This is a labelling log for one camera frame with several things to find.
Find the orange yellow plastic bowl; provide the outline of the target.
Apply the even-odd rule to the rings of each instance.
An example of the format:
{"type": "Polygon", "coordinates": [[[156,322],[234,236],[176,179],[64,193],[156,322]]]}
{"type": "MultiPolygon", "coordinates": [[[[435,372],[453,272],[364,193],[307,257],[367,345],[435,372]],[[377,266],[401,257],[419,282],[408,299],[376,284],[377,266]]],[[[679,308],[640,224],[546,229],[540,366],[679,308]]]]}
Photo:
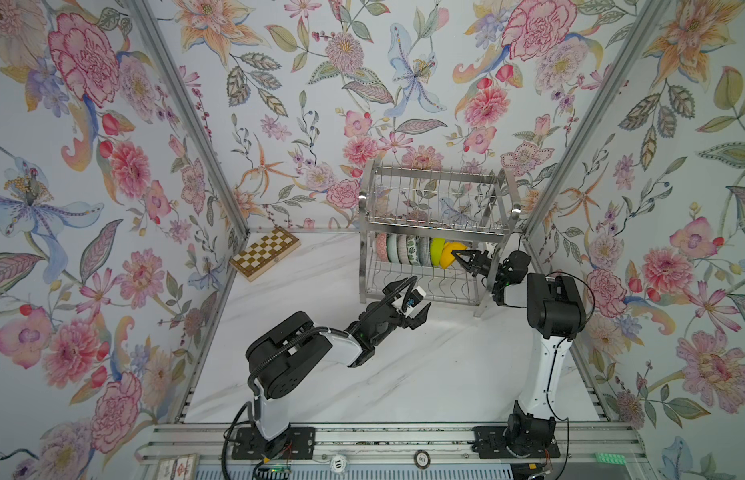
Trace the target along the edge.
{"type": "Polygon", "coordinates": [[[459,242],[448,242],[444,245],[439,265],[440,268],[448,269],[456,261],[455,252],[461,252],[467,250],[468,247],[465,244],[459,242]]]}

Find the lime green plastic bowl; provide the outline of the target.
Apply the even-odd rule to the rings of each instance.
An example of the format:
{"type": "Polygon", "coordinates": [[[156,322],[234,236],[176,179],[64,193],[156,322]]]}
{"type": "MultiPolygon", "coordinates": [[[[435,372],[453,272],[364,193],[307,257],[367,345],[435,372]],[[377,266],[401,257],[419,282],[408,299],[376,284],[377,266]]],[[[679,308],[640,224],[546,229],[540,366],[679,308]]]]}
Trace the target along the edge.
{"type": "Polygon", "coordinates": [[[430,260],[433,267],[439,267],[446,240],[443,238],[432,238],[430,243],[430,260]]]}

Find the green leaf pattern bowl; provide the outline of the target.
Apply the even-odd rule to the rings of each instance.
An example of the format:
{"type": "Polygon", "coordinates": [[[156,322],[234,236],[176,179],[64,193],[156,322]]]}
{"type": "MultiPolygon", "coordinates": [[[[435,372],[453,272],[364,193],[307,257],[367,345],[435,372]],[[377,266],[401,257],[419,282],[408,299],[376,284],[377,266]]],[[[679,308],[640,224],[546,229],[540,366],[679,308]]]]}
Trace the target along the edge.
{"type": "Polygon", "coordinates": [[[411,265],[420,266],[419,240],[414,235],[410,235],[406,240],[408,260],[411,265]]]}

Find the pink striped ceramic bowl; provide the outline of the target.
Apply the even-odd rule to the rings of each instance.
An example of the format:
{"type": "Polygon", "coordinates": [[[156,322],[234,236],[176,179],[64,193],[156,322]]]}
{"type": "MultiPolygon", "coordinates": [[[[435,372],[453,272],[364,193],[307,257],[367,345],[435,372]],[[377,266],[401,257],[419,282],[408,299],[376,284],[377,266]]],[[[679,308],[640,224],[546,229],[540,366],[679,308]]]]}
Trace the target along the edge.
{"type": "Polygon", "coordinates": [[[397,254],[400,264],[411,264],[408,252],[408,236],[406,236],[405,234],[397,235],[397,254]]]}

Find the pale green ceramic bowl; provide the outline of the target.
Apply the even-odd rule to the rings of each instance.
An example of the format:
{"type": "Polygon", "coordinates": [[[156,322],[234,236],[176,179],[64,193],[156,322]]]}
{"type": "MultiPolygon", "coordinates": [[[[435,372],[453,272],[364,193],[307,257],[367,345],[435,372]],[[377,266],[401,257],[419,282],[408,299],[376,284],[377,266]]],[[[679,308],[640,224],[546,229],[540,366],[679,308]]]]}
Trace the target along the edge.
{"type": "Polygon", "coordinates": [[[390,263],[400,264],[397,234],[389,234],[387,237],[387,255],[390,263]]]}

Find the two-tier steel dish rack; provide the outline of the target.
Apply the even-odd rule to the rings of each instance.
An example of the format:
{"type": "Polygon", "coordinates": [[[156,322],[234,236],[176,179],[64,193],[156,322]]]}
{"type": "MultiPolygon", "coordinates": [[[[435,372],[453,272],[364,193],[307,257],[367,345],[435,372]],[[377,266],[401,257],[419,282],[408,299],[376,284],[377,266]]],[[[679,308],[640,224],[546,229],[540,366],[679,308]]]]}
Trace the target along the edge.
{"type": "Polygon", "coordinates": [[[358,215],[360,302],[380,300],[388,283],[417,276],[434,302],[467,306],[481,317],[492,303],[495,273],[522,216],[522,201],[508,168],[482,174],[375,160],[362,176],[358,215]],[[406,254],[382,259],[376,252],[381,234],[391,234],[396,241],[441,238],[488,251],[490,274],[472,275],[459,264],[442,268],[431,258],[412,264],[406,254]]]}

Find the dark blue floral bowl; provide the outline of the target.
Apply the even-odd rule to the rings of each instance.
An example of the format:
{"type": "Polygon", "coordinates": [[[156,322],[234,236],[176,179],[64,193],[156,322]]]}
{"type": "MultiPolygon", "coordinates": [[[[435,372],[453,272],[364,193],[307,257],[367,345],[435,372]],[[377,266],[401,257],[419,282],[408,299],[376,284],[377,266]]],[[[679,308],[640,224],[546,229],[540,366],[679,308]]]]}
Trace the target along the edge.
{"type": "Polygon", "coordinates": [[[432,256],[431,256],[431,240],[428,237],[418,238],[418,254],[420,264],[424,267],[432,267],[432,256]]]}

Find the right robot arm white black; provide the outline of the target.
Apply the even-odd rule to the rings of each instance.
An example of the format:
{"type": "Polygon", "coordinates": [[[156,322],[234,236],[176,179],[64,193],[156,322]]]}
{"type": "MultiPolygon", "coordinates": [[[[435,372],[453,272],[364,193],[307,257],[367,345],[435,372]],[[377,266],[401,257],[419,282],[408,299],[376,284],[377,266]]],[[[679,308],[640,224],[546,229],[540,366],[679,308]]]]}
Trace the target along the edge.
{"type": "Polygon", "coordinates": [[[564,419],[556,414],[556,392],[567,352],[585,329],[590,314],[573,276],[530,272],[532,257],[515,250],[494,267],[486,251],[452,253],[468,274],[482,276],[496,305],[526,312],[533,332],[528,376],[502,432],[480,428],[476,442],[480,456],[504,449],[516,458],[555,453],[555,430],[564,419]]]}

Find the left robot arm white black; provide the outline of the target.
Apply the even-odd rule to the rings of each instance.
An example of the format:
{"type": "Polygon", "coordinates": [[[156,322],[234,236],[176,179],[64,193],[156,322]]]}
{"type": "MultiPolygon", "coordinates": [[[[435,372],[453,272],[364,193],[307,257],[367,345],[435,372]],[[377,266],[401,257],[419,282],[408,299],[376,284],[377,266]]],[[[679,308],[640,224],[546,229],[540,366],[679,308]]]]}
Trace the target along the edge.
{"type": "Polygon", "coordinates": [[[246,350],[248,387],[254,395],[252,423],[260,437],[274,441],[290,428],[286,396],[322,362],[358,368],[398,329],[415,330],[428,320],[430,302],[407,277],[388,284],[384,298],[374,301],[348,328],[318,326],[298,311],[258,338],[246,350]]]}

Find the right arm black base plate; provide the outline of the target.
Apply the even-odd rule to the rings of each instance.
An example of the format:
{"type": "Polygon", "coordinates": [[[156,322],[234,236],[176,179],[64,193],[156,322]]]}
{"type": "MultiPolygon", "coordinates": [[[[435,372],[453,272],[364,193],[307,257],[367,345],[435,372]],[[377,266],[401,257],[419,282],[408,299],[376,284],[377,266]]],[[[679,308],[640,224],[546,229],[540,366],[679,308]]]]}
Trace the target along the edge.
{"type": "Polygon", "coordinates": [[[559,444],[553,436],[526,431],[520,428],[512,435],[506,425],[477,426],[473,428],[472,450],[482,460],[510,459],[559,459],[562,457],[559,444]]]}

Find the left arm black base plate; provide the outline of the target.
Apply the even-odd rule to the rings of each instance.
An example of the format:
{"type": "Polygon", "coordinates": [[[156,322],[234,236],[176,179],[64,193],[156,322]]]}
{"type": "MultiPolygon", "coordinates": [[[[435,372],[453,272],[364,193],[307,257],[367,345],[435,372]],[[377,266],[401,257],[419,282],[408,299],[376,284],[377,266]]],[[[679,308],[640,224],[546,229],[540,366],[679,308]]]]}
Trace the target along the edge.
{"type": "Polygon", "coordinates": [[[316,428],[289,427],[272,440],[266,440],[256,427],[236,430],[230,458],[234,460],[312,460],[316,447],[316,428]]]}

